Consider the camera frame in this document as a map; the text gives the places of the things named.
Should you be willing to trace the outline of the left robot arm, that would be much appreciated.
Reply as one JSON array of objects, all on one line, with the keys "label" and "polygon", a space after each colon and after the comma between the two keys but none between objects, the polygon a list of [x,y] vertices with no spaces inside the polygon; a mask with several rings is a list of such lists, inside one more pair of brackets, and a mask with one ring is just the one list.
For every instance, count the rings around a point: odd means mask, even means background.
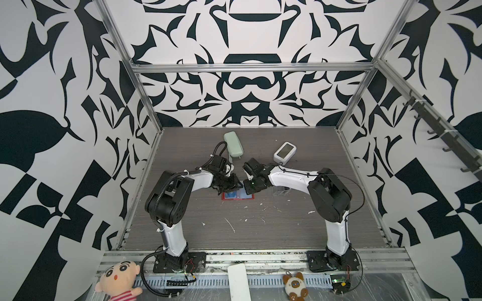
[{"label": "left robot arm", "polygon": [[192,170],[164,171],[150,193],[144,210],[161,230],[164,250],[172,258],[184,257],[188,243],[184,238],[182,219],[191,194],[200,189],[214,189],[217,194],[242,188],[230,159],[212,155],[208,162]]}]

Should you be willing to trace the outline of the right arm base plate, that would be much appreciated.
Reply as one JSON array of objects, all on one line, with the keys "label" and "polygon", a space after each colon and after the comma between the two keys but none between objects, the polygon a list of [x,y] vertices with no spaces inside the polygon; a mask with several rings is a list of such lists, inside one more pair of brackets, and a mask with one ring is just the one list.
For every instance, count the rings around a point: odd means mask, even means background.
[{"label": "right arm base plate", "polygon": [[360,260],[354,249],[349,248],[344,255],[329,250],[307,251],[308,268],[311,272],[358,271]]}]

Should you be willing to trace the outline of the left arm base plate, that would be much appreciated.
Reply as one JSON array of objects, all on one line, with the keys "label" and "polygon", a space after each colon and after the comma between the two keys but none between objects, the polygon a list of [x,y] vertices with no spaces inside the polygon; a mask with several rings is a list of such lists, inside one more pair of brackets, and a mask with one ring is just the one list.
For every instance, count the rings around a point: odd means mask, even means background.
[{"label": "left arm base plate", "polygon": [[154,273],[177,273],[186,270],[195,273],[205,268],[207,254],[205,252],[183,252],[179,257],[169,254],[157,255],[154,262]]}]

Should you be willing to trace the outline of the blue vip card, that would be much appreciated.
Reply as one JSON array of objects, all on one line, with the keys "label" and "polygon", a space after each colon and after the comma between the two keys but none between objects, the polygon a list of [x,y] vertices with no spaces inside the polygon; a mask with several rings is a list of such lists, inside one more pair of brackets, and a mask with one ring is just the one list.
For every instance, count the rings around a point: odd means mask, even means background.
[{"label": "blue vip card", "polygon": [[238,197],[239,199],[251,199],[251,198],[252,198],[252,195],[251,195],[251,194],[246,194],[245,191],[241,191],[241,190],[240,190],[240,191],[237,192],[237,197]]}]

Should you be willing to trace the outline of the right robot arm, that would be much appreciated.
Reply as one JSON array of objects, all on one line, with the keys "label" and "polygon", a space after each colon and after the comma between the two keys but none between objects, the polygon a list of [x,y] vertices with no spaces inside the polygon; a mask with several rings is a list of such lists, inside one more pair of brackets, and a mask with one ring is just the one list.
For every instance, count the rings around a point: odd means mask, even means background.
[{"label": "right robot arm", "polygon": [[308,194],[316,212],[326,222],[327,250],[339,257],[348,251],[348,214],[352,194],[331,169],[300,171],[261,164],[252,158],[244,163],[243,170],[248,176],[243,181],[247,194],[256,194],[270,187],[285,187]]}]

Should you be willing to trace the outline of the red leather card holder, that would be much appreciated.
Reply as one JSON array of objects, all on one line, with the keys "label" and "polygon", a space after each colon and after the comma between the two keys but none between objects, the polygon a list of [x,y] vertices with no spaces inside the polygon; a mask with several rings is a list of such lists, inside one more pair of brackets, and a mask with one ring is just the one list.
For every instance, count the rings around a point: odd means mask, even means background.
[{"label": "red leather card holder", "polygon": [[233,201],[233,200],[238,201],[238,200],[251,200],[251,199],[254,199],[254,195],[246,194],[246,192],[243,189],[222,194],[222,201]]}]

